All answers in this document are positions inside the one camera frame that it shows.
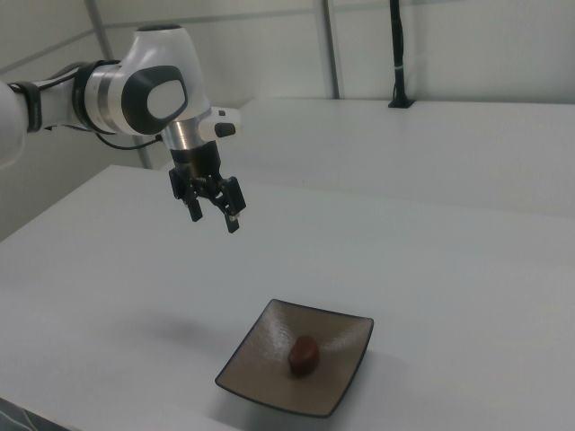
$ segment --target food item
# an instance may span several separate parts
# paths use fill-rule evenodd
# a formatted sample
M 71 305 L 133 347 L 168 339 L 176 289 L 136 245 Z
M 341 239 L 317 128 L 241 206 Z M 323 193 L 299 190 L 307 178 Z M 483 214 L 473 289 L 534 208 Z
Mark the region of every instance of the food item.
M 320 361 L 320 350 L 314 337 L 302 335 L 287 355 L 289 368 L 294 375 L 310 374 Z

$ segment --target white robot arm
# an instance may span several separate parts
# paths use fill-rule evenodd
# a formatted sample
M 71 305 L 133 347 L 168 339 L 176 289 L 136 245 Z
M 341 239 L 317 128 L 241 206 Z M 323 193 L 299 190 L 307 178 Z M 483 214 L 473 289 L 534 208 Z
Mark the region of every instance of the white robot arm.
M 210 105 L 196 51 L 181 26 L 138 29 L 120 62 L 70 65 L 37 83 L 0 82 L 0 167 L 18 157 L 26 133 L 54 126 L 99 138 L 156 135 L 172 154 L 173 193 L 192 220 L 202 217 L 202 197 L 221 209 L 230 233 L 238 229 L 245 202 L 237 179 L 219 173 L 216 141 L 239 133 L 239 112 Z

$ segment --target square plate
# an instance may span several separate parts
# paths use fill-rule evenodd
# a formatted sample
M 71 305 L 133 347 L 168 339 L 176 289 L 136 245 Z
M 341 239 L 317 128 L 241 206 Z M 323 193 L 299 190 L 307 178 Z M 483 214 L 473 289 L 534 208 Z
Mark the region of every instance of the square plate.
M 247 400 L 327 418 L 349 388 L 374 327 L 373 319 L 272 299 L 236 349 L 216 384 Z M 295 377 L 288 353 L 302 335 L 315 338 L 319 365 Z

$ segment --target plate rim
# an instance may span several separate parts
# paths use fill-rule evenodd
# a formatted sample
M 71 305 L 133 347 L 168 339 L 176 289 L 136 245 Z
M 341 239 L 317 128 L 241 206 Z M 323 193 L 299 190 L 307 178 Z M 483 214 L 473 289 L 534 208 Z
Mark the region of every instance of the plate rim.
M 348 380 L 348 383 L 346 384 L 345 388 L 343 389 L 343 391 L 341 392 L 341 396 L 337 399 L 337 401 L 333 404 L 332 409 L 323 415 L 315 415 L 313 413 L 303 413 L 300 411 L 296 411 L 296 410 L 290 410 L 290 409 L 283 409 L 281 407 L 275 406 L 273 404 L 269 404 L 260 400 L 255 400 L 253 398 L 250 398 L 246 395 L 241 394 L 240 392 L 234 391 L 230 388 L 225 387 L 223 384 L 221 384 L 218 379 L 220 378 L 220 376 L 224 373 L 224 371 L 227 369 L 227 367 L 230 365 L 230 363 L 234 360 L 235 356 L 237 355 L 237 353 L 242 349 L 243 343 L 245 343 L 245 341 L 250 337 L 250 335 L 252 334 L 253 330 L 258 326 L 258 323 L 260 323 L 261 318 L 263 317 L 263 315 L 265 314 L 265 312 L 268 310 L 268 308 L 273 304 L 273 303 L 285 303 L 287 305 L 294 305 L 296 307 L 300 307 L 300 308 L 306 308 L 308 310 L 314 310 L 317 312 L 327 312 L 329 314 L 336 314 L 339 316 L 344 316 L 344 317 L 351 317 L 354 319 L 361 319 L 361 320 L 367 320 L 370 321 L 370 325 L 369 325 L 369 331 L 367 333 L 367 338 L 366 338 L 366 343 L 364 345 L 364 347 L 361 350 L 361 355 L 359 357 L 359 360 L 356 364 L 355 369 L 353 370 L 353 374 L 351 375 L 351 377 Z M 251 402 L 254 402 L 256 404 L 260 404 L 261 406 L 265 406 L 265 407 L 269 407 L 271 409 L 275 409 L 275 410 L 279 410 L 279 411 L 283 411 L 286 413 L 291 413 L 293 415 L 299 415 L 299 416 L 305 416 L 308 418 L 328 418 L 329 416 L 331 416 L 333 414 L 333 412 L 340 406 L 341 401 L 343 400 L 343 397 L 345 396 L 345 394 L 348 392 L 349 387 L 351 386 L 351 383 L 355 380 L 356 374 L 358 373 L 358 369 L 359 366 L 361 365 L 361 363 L 363 362 L 363 358 L 367 352 L 367 346 L 369 345 L 369 340 L 371 340 L 371 333 L 374 330 L 374 320 L 370 317 L 363 317 L 363 316 L 355 316 L 353 314 L 346 314 L 344 312 L 333 312 L 331 310 L 324 310 L 321 308 L 316 308 L 316 307 L 310 307 L 308 305 L 302 305 L 300 303 L 290 303 L 288 301 L 283 301 L 281 299 L 276 299 L 273 298 L 271 299 L 268 304 L 265 306 L 265 308 L 263 309 L 263 311 L 261 312 L 260 316 L 258 317 L 258 319 L 255 321 L 255 323 L 252 325 L 252 327 L 250 328 L 250 330 L 248 331 L 247 334 L 245 334 L 245 337 L 243 337 L 242 342 L 240 343 L 240 345 L 237 347 L 237 349 L 235 350 L 235 352 L 230 356 L 230 358 L 227 360 L 226 365 L 224 365 L 224 368 L 222 368 L 222 370 L 219 372 L 219 374 L 217 375 L 216 379 L 214 379 L 214 382 L 216 383 L 216 385 L 220 388 L 222 388 L 225 391 L 228 391 L 230 393 L 232 393 L 233 395 L 236 395 L 240 398 L 243 398 L 244 400 L 248 400 Z

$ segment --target white wall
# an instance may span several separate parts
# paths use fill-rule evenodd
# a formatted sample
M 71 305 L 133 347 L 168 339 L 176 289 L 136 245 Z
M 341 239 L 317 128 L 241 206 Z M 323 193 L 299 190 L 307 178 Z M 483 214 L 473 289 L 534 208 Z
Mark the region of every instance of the white wall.
M 214 103 L 329 97 L 321 0 L 97 0 L 114 53 L 145 22 L 183 22 Z M 389 99 L 388 0 L 331 0 L 342 93 Z M 407 90 L 420 100 L 575 102 L 573 0 L 402 0 Z
M 3 1 L 0 80 L 39 80 L 75 61 L 102 58 L 91 30 L 84 2 Z M 19 161 L 0 171 L 0 241 L 110 164 L 141 166 L 137 154 L 112 150 L 92 135 L 65 128 L 28 135 Z
M 346 98 L 391 97 L 387 1 L 334 0 Z M 575 102 L 573 0 L 401 2 L 409 95 L 420 100 Z

